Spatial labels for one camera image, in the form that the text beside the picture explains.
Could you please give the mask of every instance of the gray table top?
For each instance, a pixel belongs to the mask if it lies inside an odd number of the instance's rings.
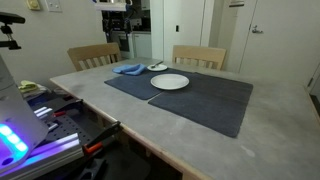
[[[122,64],[150,65],[136,58],[52,78],[108,117],[215,179],[320,179],[320,127],[305,88],[230,72],[172,64],[169,67],[254,85],[236,139],[149,105],[104,84]]]

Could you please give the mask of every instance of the purple light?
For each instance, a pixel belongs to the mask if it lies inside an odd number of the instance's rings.
[[[7,136],[7,139],[12,143],[12,144],[17,144],[18,142],[20,142],[20,138],[15,135],[15,134],[11,134],[9,136]]]
[[[16,148],[19,151],[25,151],[28,149],[28,147],[26,146],[26,144],[24,144],[23,142],[20,142],[19,144],[16,144]]]
[[[8,126],[4,126],[0,124],[0,133],[3,134],[4,136],[9,136],[12,131]]]

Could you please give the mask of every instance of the chair back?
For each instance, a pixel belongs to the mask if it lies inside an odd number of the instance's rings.
[[[226,49],[175,45],[173,47],[172,62],[220,70],[225,55]]]
[[[121,61],[117,43],[70,48],[68,55],[77,71]]]

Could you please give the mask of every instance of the light switch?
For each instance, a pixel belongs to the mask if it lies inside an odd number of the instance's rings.
[[[40,10],[40,4],[38,0],[27,0],[27,5],[31,10]]]
[[[62,12],[59,0],[46,0],[48,11]]]

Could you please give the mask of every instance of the door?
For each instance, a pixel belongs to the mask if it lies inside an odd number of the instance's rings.
[[[257,0],[240,73],[307,86],[319,62],[320,1]]]
[[[164,60],[173,45],[200,46],[205,0],[164,1]]]

